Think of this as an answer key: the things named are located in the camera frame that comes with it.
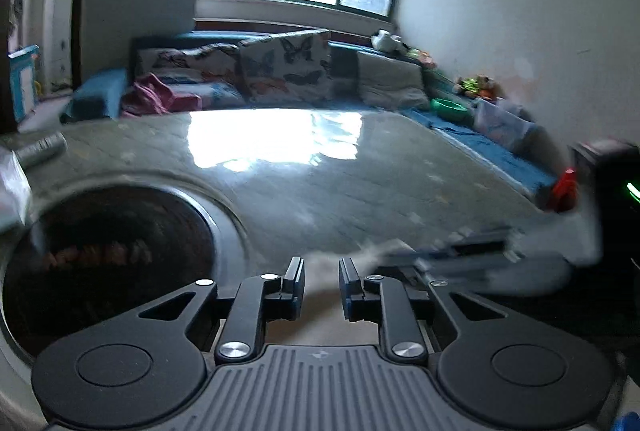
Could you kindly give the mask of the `black round induction cooktop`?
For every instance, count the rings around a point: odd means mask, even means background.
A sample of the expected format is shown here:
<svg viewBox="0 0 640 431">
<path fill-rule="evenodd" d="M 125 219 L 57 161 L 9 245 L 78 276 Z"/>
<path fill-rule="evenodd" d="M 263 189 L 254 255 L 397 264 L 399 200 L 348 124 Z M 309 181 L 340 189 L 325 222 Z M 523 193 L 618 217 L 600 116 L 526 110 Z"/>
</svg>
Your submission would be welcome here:
<svg viewBox="0 0 640 431">
<path fill-rule="evenodd" d="M 2 278 L 9 341 L 26 359 L 48 345 L 214 274 L 215 225 L 193 197 L 118 184 L 39 214 Z"/>
</svg>

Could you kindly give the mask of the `small plush toys pile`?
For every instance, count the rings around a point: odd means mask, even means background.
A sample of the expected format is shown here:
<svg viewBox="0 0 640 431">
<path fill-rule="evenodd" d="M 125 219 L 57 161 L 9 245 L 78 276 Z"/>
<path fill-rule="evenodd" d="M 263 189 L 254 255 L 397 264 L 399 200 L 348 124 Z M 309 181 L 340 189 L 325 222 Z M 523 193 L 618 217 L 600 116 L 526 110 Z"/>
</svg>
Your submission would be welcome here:
<svg viewBox="0 0 640 431">
<path fill-rule="evenodd" d="M 452 92 L 472 100 L 495 102 L 498 98 L 498 84 L 487 76 L 460 77 L 452 87 Z"/>
</svg>

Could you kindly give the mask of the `white pink tissue pack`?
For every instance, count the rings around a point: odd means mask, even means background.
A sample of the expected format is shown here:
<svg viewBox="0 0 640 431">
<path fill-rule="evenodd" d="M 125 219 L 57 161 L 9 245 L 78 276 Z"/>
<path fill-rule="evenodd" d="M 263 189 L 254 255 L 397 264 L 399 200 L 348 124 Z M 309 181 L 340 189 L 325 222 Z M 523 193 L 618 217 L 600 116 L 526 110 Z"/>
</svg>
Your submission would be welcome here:
<svg viewBox="0 0 640 431">
<path fill-rule="evenodd" d="M 1 148 L 0 157 L 0 231 L 23 225 L 30 202 L 29 182 L 14 152 Z"/>
</svg>

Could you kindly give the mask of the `grey remote control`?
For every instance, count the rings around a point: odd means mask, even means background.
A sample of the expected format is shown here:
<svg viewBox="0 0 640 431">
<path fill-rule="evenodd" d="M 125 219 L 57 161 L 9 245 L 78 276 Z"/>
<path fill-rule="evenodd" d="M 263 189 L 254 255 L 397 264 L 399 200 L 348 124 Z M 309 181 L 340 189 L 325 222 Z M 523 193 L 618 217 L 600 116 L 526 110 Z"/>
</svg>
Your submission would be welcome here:
<svg viewBox="0 0 640 431">
<path fill-rule="evenodd" d="M 64 154 L 66 148 L 65 136 L 58 131 L 19 148 L 15 155 L 21 167 L 29 169 Z"/>
</svg>

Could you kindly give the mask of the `pink crumpled garment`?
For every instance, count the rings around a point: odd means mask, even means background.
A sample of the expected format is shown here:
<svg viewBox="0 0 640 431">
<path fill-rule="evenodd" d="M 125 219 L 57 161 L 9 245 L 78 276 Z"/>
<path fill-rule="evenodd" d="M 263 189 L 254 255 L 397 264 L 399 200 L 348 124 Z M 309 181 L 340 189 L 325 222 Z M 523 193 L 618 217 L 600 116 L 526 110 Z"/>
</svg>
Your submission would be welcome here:
<svg viewBox="0 0 640 431">
<path fill-rule="evenodd" d="M 154 74 L 134 81 L 120 101 L 122 117 L 163 116 L 202 109 L 201 96 L 176 92 Z"/>
</svg>

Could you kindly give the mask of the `butterfly pillow lying flat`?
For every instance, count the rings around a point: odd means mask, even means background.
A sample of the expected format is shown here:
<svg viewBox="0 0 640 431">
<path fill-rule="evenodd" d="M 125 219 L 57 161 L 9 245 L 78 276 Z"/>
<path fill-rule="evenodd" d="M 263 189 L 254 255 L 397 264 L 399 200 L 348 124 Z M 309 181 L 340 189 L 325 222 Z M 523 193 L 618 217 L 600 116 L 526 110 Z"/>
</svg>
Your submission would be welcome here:
<svg viewBox="0 0 640 431">
<path fill-rule="evenodd" d="M 171 84 L 177 94 L 198 95 L 204 110 L 242 107 L 246 104 L 240 91 L 227 82 L 205 82 L 205 84 Z"/>
</svg>

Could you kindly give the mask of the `green plastic bowl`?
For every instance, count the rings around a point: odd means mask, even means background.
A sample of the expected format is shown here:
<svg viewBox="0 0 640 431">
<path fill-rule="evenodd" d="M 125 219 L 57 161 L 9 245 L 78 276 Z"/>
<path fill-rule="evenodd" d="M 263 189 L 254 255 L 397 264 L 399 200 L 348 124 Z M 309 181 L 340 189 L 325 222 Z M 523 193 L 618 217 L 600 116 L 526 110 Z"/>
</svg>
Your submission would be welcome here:
<svg viewBox="0 0 640 431">
<path fill-rule="evenodd" d="M 431 109 L 439 118 L 454 124 L 466 124 L 471 116 L 470 111 L 462 104 L 442 98 L 432 99 Z"/>
</svg>

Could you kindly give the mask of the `butterfly cushion right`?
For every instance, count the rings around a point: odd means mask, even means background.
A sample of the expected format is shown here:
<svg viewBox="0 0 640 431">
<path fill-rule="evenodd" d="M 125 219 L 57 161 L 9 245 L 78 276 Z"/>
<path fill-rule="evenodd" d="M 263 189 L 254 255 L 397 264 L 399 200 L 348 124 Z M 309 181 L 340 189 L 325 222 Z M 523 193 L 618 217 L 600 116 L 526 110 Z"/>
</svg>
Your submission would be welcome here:
<svg viewBox="0 0 640 431">
<path fill-rule="evenodd" d="M 244 84 L 256 104 L 316 104 L 334 95 L 330 32 L 309 29 L 238 43 Z"/>
</svg>

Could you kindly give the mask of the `grey quilted star tablecloth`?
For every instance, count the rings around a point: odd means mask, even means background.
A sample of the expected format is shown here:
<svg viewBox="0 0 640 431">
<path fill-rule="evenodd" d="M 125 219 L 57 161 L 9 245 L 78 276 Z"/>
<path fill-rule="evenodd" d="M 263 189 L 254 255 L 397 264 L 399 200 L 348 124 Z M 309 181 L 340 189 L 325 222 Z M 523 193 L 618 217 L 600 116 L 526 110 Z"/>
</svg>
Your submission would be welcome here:
<svg viewBox="0 0 640 431">
<path fill-rule="evenodd" d="M 27 224 L 60 200 L 118 184 L 193 197 L 215 225 L 221 288 L 280 272 L 294 255 L 346 255 L 401 240 L 414 248 L 458 229 L 537 214 L 499 174 L 397 114 L 223 110 L 66 126 L 66 152 L 27 173 Z"/>
</svg>

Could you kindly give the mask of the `cream knit garment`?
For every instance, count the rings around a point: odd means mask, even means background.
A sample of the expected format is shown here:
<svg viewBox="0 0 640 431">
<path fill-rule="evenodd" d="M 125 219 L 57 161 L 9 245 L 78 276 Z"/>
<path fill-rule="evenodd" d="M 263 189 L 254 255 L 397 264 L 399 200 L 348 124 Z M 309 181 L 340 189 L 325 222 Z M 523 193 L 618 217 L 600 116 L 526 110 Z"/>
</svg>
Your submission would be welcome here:
<svg viewBox="0 0 640 431">
<path fill-rule="evenodd" d="M 342 255 L 312 251 L 304 255 L 306 284 L 296 321 L 267 324 L 268 344 L 359 345 L 376 344 L 378 327 L 368 321 L 349 323 L 344 318 L 338 263 Z"/>
</svg>

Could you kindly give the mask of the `butterfly cushion left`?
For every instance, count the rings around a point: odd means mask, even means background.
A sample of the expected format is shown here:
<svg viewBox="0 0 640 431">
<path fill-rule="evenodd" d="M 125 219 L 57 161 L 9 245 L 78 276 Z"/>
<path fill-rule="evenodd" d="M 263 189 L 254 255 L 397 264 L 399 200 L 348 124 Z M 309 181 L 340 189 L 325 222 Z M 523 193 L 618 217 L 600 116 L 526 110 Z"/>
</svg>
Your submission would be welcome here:
<svg viewBox="0 0 640 431">
<path fill-rule="evenodd" d="M 194 49 L 152 48 L 138 51 L 136 76 L 154 74 L 166 84 L 205 84 L 242 81 L 239 49 L 213 43 Z"/>
</svg>

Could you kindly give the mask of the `blue corner sofa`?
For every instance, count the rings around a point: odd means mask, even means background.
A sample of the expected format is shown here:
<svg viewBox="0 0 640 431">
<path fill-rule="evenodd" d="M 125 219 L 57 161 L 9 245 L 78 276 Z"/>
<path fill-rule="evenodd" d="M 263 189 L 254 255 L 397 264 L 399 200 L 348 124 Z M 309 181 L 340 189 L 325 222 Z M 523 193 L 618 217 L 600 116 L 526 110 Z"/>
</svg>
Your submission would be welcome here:
<svg viewBox="0 0 640 431">
<path fill-rule="evenodd" d="M 227 47 L 243 40 L 264 38 L 263 32 L 225 32 L 224 30 L 194 30 L 175 37 L 147 36 L 130 43 L 129 63 L 126 68 L 102 70 L 85 81 L 72 95 L 70 104 L 60 115 L 63 124 L 94 119 L 116 118 L 120 115 L 122 95 L 128 92 L 132 76 L 142 68 L 141 52 L 144 50 L 186 50 L 216 44 Z M 365 110 L 366 105 L 358 98 L 360 69 L 359 53 L 372 54 L 370 48 L 342 40 L 329 43 L 331 51 L 330 76 L 337 84 L 334 99 L 324 102 L 324 110 Z M 439 114 L 416 107 L 402 107 L 404 115 L 418 124 L 438 130 L 460 146 L 463 151 L 480 158 L 489 167 L 518 188 L 533 202 L 546 201 L 556 183 L 556 177 L 525 157 L 523 150 L 513 153 L 506 147 L 491 141 L 472 129 L 473 112 L 464 106 L 457 114 Z"/>
</svg>

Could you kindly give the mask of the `grey plain cushion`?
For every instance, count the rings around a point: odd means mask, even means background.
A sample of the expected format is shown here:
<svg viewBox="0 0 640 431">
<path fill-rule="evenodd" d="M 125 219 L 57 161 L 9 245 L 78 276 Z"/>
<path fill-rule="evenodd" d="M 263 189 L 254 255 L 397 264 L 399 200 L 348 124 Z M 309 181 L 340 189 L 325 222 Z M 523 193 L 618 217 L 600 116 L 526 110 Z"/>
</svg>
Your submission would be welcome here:
<svg viewBox="0 0 640 431">
<path fill-rule="evenodd" d="M 359 52 L 358 72 L 358 93 L 364 104 L 384 110 L 430 109 L 420 66 Z"/>
</svg>

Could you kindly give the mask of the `butterfly cushion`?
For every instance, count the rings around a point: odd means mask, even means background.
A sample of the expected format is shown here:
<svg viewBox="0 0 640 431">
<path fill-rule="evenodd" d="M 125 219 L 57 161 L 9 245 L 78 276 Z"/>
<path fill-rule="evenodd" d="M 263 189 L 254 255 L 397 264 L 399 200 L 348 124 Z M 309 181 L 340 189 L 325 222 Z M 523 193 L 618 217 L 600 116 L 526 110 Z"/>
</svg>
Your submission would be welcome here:
<svg viewBox="0 0 640 431">
<path fill-rule="evenodd" d="M 244 84 L 256 104 L 316 104 L 334 95 L 330 32 L 309 29 L 238 43 Z"/>
<path fill-rule="evenodd" d="M 242 81 L 239 49 L 213 43 L 194 49 L 152 48 L 138 51 L 136 76 L 154 74 L 166 84 L 205 84 Z"/>
</svg>

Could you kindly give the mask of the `clear plastic storage box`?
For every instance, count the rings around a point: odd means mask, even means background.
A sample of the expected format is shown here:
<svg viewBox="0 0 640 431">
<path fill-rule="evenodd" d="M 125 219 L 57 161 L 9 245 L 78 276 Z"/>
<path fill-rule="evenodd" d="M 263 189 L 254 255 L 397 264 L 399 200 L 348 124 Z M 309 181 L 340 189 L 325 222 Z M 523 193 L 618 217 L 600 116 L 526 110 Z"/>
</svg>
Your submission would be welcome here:
<svg viewBox="0 0 640 431">
<path fill-rule="evenodd" d="M 518 154 L 525 150 L 537 126 L 494 103 L 478 100 L 474 108 L 473 128 L 505 150 Z"/>
</svg>

